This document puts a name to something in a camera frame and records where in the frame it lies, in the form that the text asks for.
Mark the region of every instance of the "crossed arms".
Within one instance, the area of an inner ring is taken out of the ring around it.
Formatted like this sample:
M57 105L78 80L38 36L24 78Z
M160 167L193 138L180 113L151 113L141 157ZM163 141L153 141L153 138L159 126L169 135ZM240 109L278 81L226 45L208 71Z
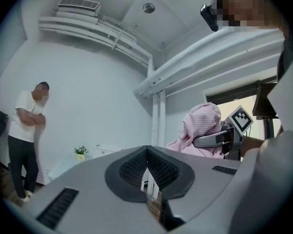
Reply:
M45 116L42 114L36 115L26 109L18 108L20 120L27 126L45 125Z

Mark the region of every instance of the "air vent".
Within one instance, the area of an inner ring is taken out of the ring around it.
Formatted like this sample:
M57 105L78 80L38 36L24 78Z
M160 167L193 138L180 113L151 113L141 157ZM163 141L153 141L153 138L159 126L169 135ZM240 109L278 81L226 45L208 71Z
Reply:
M223 166L214 166L212 169L215 171L225 173L225 174L230 174L230 175L235 175L236 173L236 169L223 167Z
M43 211L43 213L37 217L37 221L50 229L54 229L74 201L77 194L78 191L65 188Z
M90 10L96 10L100 5L99 2L90 0L60 0L59 7L78 7Z

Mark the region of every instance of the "ceiling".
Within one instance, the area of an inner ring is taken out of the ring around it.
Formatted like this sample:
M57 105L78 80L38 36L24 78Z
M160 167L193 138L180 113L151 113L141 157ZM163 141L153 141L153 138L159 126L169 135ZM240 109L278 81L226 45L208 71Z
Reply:
M200 8L211 0L94 0L102 6L100 14L121 21L158 48L164 49L192 29L205 24ZM142 10L145 3L155 5L155 11Z

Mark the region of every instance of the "black pants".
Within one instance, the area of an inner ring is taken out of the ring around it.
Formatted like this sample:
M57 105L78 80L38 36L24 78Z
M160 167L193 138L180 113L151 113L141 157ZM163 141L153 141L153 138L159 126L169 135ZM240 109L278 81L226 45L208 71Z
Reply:
M11 162L11 175L16 193L19 197L25 198L24 191L34 192L38 175L35 146L33 142L27 142L12 136L8 137L9 156ZM26 178L24 188L21 182L21 168L24 165Z

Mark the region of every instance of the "white wall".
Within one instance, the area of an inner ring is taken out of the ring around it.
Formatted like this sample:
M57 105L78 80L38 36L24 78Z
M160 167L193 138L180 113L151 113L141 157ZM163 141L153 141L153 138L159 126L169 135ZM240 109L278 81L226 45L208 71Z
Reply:
M18 2L10 9L0 25L0 76L25 40Z
M38 18L50 16L59 0L21 0L22 22L26 36L31 41L39 41L41 31L38 28Z
M39 43L22 65L10 62L0 78L0 110L10 116L20 91L33 90L41 81L50 85L47 123L36 143L38 182L46 183L45 169L75 147L150 144L151 102L132 92L143 79L136 62L101 45L93 53ZM0 161L5 165L7 131L0 139Z

